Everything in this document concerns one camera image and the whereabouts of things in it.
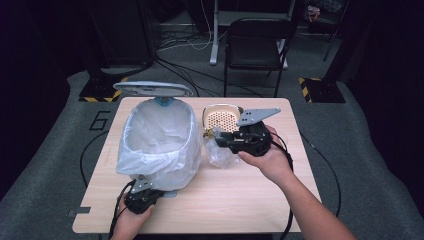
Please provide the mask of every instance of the chair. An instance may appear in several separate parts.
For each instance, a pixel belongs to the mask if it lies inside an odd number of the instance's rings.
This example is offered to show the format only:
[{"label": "chair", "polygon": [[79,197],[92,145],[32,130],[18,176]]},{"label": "chair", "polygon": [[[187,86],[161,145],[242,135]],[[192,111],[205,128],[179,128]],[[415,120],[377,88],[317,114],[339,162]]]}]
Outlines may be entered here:
[{"label": "chair", "polygon": [[321,9],[320,15],[317,17],[317,19],[309,23],[309,29],[311,33],[319,32],[322,34],[331,34],[329,39],[330,43],[323,59],[324,62],[327,61],[328,54],[330,53],[330,50],[333,47],[334,40],[340,34],[340,25],[346,14],[346,9],[348,5],[349,0],[346,1],[340,12],[330,12]]},{"label": "chair", "polygon": [[[229,69],[278,71],[274,97],[277,97],[284,60],[296,26],[289,20],[243,18],[230,24],[227,31],[224,69],[224,97],[227,96]],[[277,41],[284,39],[279,51]]]}]

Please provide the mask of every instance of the gray carpet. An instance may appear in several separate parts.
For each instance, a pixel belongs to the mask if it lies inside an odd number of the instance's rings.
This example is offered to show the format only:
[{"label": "gray carpet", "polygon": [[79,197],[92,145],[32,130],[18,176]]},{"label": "gray carpet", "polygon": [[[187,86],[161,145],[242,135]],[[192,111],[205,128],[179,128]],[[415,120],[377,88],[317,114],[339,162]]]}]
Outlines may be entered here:
[{"label": "gray carpet", "polygon": [[[346,85],[338,82],[345,104],[307,103],[303,98],[298,78],[325,75],[337,48],[333,48],[329,60],[323,62],[327,44],[322,36],[298,34],[294,38],[288,54],[289,68],[283,72],[279,97],[291,102],[300,131],[336,171],[342,191],[340,219],[359,239],[424,239],[422,217],[405,186],[388,171],[375,149],[366,119]],[[223,79],[223,43],[216,66],[208,64],[210,49],[210,45],[203,50],[191,46],[176,47],[159,51],[158,55],[167,61]],[[189,73],[196,85],[222,95],[221,81]],[[240,78],[264,79],[264,75],[231,73],[230,79],[236,83]],[[86,72],[69,77],[71,94],[66,107],[37,154],[1,201],[0,239],[98,238],[97,235],[73,233],[74,218],[67,215],[70,210],[79,207],[85,192],[79,170],[81,154],[91,140],[109,129],[119,100],[125,96],[114,103],[79,102],[78,94],[87,80]],[[157,63],[129,80],[182,83],[193,89]],[[252,90],[268,94],[266,97],[273,93],[272,89]],[[201,97],[210,96],[202,90],[199,93]],[[228,96],[258,97],[239,87],[229,88]],[[104,129],[90,130],[99,111],[103,111],[100,118],[107,120]],[[83,169],[88,180],[104,140],[105,135],[94,140],[83,156]],[[304,145],[322,201],[331,211],[336,211],[338,191],[330,168],[306,141]],[[302,236],[289,234],[287,239],[302,239]]]}]

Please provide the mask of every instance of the wooden table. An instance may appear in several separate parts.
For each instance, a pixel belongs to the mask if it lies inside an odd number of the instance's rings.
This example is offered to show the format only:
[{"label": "wooden table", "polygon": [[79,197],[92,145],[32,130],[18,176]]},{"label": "wooden table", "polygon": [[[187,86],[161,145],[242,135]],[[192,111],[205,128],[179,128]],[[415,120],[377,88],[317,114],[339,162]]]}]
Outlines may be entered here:
[{"label": "wooden table", "polygon": [[[73,224],[76,233],[107,233],[116,198],[131,180],[116,173],[118,146],[131,110],[149,98],[122,99]],[[200,132],[202,112],[210,104],[233,104],[244,109],[279,107],[281,112],[264,120],[286,140],[294,171],[318,198],[319,193],[290,103],[281,98],[179,98],[194,109]],[[202,162],[192,181],[175,198],[160,198],[141,233],[273,233],[286,227],[289,205],[281,190],[255,167],[243,161],[227,169],[214,167],[202,149]],[[299,232],[294,220],[292,232]]]}]

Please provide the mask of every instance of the clear plastic bag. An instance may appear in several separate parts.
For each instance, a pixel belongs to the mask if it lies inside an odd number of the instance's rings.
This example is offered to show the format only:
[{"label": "clear plastic bag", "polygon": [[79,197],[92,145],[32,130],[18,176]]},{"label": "clear plastic bag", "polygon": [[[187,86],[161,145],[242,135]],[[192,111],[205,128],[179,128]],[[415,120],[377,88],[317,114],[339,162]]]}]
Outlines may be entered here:
[{"label": "clear plastic bag", "polygon": [[116,171],[143,175],[153,189],[185,187],[199,169],[201,136],[193,109],[172,99],[162,106],[157,99],[135,107],[122,133]]},{"label": "clear plastic bag", "polygon": [[212,128],[211,132],[214,137],[206,136],[203,138],[203,142],[209,162],[219,168],[228,168],[240,160],[237,154],[233,154],[229,148],[219,147],[216,143],[215,137],[222,131],[224,130],[220,128]]}]

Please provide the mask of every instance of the forearm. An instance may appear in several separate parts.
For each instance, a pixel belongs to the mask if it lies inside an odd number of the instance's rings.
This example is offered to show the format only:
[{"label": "forearm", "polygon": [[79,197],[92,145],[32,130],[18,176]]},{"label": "forearm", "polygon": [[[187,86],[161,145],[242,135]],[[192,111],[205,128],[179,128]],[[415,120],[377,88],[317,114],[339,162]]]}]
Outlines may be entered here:
[{"label": "forearm", "polygon": [[133,240],[134,237],[114,235],[110,240]]},{"label": "forearm", "polygon": [[305,239],[355,239],[294,174],[285,175],[276,184],[284,192]]}]

